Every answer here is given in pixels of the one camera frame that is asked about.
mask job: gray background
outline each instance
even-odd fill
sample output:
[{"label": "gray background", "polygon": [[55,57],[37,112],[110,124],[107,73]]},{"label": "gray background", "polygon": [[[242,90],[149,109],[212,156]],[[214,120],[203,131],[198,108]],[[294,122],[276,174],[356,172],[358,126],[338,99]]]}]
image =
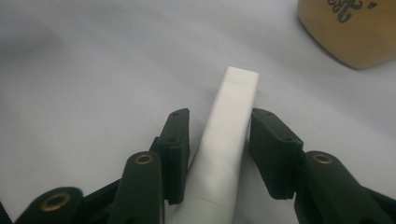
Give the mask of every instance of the gray background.
[{"label": "gray background", "polygon": [[[0,1],[0,200],[13,219],[61,186],[91,193],[148,150],[169,113],[200,141],[224,69],[261,74],[255,106],[304,150],[396,198],[396,63],[352,70],[297,19],[297,1]],[[242,159],[233,223],[298,223]]]}]

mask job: white surface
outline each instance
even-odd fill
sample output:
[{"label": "white surface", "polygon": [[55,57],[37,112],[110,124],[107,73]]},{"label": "white surface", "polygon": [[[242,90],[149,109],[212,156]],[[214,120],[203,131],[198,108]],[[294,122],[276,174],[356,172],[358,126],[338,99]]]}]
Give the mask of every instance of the white surface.
[{"label": "white surface", "polygon": [[170,224],[230,224],[259,74],[228,67]]},{"label": "white surface", "polygon": [[[224,68],[261,74],[256,107],[304,149],[340,159],[396,198],[396,61],[355,71],[297,20],[297,1],[0,1],[0,200],[15,219],[41,193],[85,194],[148,150],[169,113],[191,110],[201,139]],[[297,223],[248,155],[233,223]]]}]

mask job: white stick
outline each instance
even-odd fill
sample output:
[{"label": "white stick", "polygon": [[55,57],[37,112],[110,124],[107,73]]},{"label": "white stick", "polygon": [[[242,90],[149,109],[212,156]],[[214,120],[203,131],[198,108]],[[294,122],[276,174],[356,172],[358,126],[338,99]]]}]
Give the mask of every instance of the white stick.
[{"label": "white stick", "polygon": [[170,224],[231,224],[259,74],[228,67]]}]

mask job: white object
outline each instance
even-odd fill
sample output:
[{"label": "white object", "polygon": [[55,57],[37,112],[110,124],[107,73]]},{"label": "white object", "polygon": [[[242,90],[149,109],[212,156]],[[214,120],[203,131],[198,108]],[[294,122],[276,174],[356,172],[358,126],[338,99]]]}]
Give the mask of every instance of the white object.
[{"label": "white object", "polygon": [[230,224],[259,74],[228,67],[171,224]]}]

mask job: brown object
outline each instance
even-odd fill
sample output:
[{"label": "brown object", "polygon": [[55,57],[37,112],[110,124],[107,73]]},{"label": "brown object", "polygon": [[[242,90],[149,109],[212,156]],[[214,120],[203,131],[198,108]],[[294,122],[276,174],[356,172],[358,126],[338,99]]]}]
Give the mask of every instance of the brown object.
[{"label": "brown object", "polygon": [[298,15],[321,46],[351,67],[396,58],[396,0],[299,0]]}]

